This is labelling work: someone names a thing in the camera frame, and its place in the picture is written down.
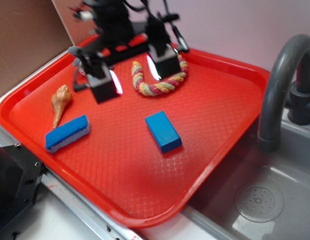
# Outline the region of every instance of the colorful rope ring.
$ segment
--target colorful rope ring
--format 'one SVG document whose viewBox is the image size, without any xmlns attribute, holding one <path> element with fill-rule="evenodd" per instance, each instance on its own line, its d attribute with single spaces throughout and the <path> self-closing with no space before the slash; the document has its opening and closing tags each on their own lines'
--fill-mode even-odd
<svg viewBox="0 0 310 240">
<path fill-rule="evenodd" d="M 144 96 L 158 96 L 162 94 L 167 94 L 170 91 L 175 90 L 186 77 L 186 71 L 188 64 L 181 55 L 178 55 L 178 61 L 181 72 L 174 74 L 166 81 L 161 81 L 157 84 L 147 84 L 144 82 L 144 73 L 141 64 L 138 61 L 133 62 L 133 67 L 131 69 L 131 75 L 133 77 L 134 88 Z"/>
</svg>

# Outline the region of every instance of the drain cover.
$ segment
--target drain cover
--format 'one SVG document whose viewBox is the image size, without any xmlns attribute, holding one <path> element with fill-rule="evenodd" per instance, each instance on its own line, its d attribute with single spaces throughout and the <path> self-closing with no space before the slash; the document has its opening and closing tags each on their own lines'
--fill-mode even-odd
<svg viewBox="0 0 310 240">
<path fill-rule="evenodd" d="M 275 219 L 284 206 L 281 192 L 265 181 L 249 182 L 235 194 L 235 206 L 246 219 L 265 223 Z"/>
</svg>

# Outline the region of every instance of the blue block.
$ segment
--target blue block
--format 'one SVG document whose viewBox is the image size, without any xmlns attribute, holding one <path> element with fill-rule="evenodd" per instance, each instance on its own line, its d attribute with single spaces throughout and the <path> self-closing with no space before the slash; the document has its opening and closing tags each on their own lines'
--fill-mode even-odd
<svg viewBox="0 0 310 240">
<path fill-rule="evenodd" d="M 77 117 L 50 131 L 46 136 L 45 148 L 50 153 L 76 141 L 90 132 L 90 123 L 86 115 Z"/>
<path fill-rule="evenodd" d="M 167 153 L 182 145 L 182 140 L 165 112 L 160 111 L 145 118 L 162 153 Z"/>
</svg>

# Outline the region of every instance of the faucet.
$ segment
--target faucet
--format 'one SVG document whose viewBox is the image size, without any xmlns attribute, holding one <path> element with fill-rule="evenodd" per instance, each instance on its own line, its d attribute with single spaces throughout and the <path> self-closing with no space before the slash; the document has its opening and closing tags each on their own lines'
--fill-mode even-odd
<svg viewBox="0 0 310 240">
<path fill-rule="evenodd" d="M 295 72 L 296 81 L 292 82 Z M 310 124 L 310 36 L 306 34 L 288 40 L 271 70 L 257 132 L 259 148 L 264 152 L 280 148 L 284 107 L 289 109 L 291 122 Z"/>
</svg>

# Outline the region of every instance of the conch shell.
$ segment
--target conch shell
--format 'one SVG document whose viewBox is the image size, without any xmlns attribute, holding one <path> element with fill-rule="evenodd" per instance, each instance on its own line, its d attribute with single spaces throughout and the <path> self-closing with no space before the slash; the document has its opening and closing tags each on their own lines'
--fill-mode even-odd
<svg viewBox="0 0 310 240">
<path fill-rule="evenodd" d="M 53 96 L 51 96 L 51 104 L 54 109 L 53 129 L 57 128 L 59 125 L 64 109 L 71 100 L 72 94 L 65 84 L 61 86 Z"/>
</svg>

